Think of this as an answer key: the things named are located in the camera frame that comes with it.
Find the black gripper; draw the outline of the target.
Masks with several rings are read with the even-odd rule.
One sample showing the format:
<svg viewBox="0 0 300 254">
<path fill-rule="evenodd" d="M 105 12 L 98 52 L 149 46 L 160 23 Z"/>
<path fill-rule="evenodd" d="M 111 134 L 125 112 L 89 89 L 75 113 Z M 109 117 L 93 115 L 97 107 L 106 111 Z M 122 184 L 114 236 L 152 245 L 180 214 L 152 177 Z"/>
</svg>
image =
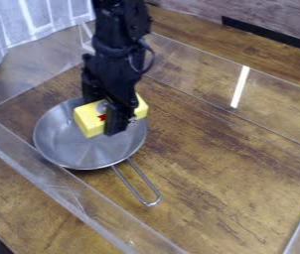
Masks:
<svg viewBox="0 0 300 254">
<path fill-rule="evenodd" d="M 135 84 L 153 66 L 156 53 L 146 43 L 114 48 L 94 43 L 95 55 L 85 54 L 81 78 L 86 103 L 107 99 L 103 134 L 113 136 L 127 129 L 138 106 Z"/>
</svg>

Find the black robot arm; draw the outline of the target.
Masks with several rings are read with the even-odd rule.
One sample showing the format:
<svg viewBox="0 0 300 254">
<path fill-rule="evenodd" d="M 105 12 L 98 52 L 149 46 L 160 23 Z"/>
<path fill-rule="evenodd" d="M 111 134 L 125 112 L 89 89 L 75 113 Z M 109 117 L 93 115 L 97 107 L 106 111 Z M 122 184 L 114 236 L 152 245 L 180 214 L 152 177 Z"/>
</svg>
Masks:
<svg viewBox="0 0 300 254">
<path fill-rule="evenodd" d="M 103 134 L 127 129 L 139 105 L 135 84 L 154 64 L 156 53 L 145 36 L 153 18 L 145 0 L 91 0 L 95 55 L 82 56 L 82 97 L 86 103 L 107 100 Z"/>
</svg>

